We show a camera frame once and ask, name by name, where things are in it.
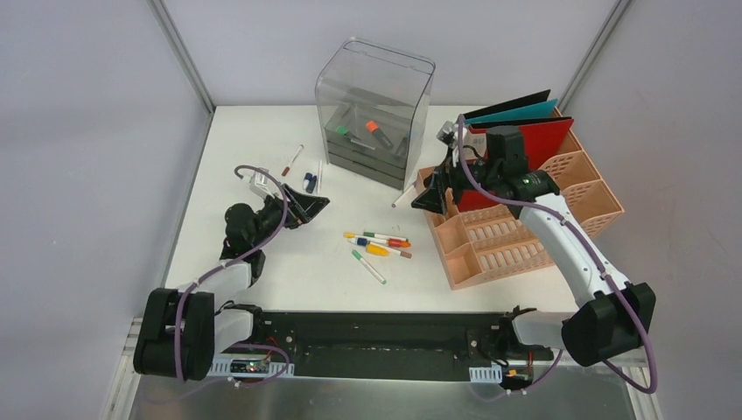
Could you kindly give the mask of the orange tip black highlighter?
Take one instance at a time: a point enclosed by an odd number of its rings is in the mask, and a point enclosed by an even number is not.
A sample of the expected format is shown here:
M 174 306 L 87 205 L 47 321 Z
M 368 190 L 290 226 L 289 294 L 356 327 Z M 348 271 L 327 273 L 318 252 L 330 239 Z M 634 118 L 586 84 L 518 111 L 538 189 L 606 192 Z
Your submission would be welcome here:
M 365 124 L 365 127 L 382 148 L 384 148 L 385 150 L 391 150 L 394 147 L 391 140 L 376 122 L 368 121 Z

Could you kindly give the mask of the red notebook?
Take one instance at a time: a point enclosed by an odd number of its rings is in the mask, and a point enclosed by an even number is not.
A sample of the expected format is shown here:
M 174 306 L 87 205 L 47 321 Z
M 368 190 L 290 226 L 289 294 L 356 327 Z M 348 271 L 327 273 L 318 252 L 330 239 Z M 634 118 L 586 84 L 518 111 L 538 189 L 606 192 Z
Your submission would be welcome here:
M 491 162 L 497 157 L 487 148 L 487 131 L 492 128 L 514 126 L 523 137 L 524 152 L 528 168 L 539 169 L 549 158 L 560 153 L 562 143 L 571 129 L 574 119 L 569 116 L 546 117 L 503 122 L 467 124 L 464 128 L 464 156 L 470 172 L 477 181 L 487 179 L 492 169 Z

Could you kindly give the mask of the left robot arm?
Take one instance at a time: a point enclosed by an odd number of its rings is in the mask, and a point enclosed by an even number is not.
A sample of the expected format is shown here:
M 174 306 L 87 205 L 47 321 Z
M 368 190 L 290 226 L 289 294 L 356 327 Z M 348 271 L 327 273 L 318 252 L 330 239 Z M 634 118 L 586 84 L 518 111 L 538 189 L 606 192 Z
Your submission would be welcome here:
M 246 354 L 260 352 L 267 331 L 252 312 L 235 309 L 238 294 L 263 273 L 266 255 L 258 247 L 278 228 L 296 229 L 311 222 L 330 203 L 327 197 L 297 192 L 289 185 L 265 193 L 254 210 L 236 203 L 225 212 L 225 237 L 219 268 L 205 281 L 157 288 L 148 296 L 134 351 L 140 375 L 200 381 L 214 356 L 233 344 Z

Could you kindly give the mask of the green tip black highlighter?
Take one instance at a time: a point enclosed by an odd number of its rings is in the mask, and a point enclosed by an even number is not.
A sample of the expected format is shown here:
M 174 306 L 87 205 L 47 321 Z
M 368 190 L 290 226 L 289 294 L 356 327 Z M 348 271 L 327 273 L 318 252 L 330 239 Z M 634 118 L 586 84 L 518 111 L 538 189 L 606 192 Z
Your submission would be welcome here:
M 366 148 L 368 150 L 374 151 L 375 147 L 373 145 L 370 145 L 368 143 L 364 143 L 363 140 L 355 135 L 351 130 L 349 130 L 347 127 L 339 125 L 335 131 L 342 135 L 343 137 L 346 137 L 351 143 L 359 145 L 360 147 Z

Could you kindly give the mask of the clear drawer organizer box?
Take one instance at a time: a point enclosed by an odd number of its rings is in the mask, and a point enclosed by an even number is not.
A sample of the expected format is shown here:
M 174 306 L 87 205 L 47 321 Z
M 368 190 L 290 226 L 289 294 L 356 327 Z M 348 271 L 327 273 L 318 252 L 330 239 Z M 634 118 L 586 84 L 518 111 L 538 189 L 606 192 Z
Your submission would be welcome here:
M 436 65 L 432 59 L 364 38 L 347 39 L 318 75 L 314 93 L 330 165 L 402 190 L 413 179 Z M 365 124 L 376 122 L 394 147 L 385 150 Z M 335 129 L 345 126 L 368 150 Z

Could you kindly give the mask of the teal notebook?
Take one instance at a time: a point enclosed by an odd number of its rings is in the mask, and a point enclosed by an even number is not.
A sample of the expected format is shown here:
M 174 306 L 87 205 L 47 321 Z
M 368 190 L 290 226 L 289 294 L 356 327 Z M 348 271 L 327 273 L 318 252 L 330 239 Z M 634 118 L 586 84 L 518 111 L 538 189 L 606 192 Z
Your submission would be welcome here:
M 467 124 L 498 123 L 511 120 L 538 119 L 552 115 L 558 99 L 550 99 L 550 89 L 514 98 L 464 113 Z

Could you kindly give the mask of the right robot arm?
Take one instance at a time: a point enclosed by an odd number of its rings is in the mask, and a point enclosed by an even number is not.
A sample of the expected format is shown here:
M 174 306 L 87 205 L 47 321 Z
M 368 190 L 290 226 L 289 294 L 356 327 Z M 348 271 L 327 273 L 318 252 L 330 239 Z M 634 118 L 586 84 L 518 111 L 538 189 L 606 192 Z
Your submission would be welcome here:
M 569 285 L 578 307 L 572 314 L 538 310 L 514 316 L 511 326 L 498 332 L 498 350 L 510 359 L 531 346 L 568 352 L 583 367 L 608 361 L 643 347 L 647 364 L 655 368 L 648 328 L 656 296 L 647 283 L 632 283 L 609 263 L 578 225 L 566 198 L 553 178 L 529 168 L 524 137 L 515 126 L 486 132 L 485 157 L 465 160 L 464 128 L 446 122 L 437 139 L 447 147 L 443 161 L 423 182 L 412 207 L 443 214 L 446 196 L 459 200 L 476 191 L 507 207 L 542 244 Z

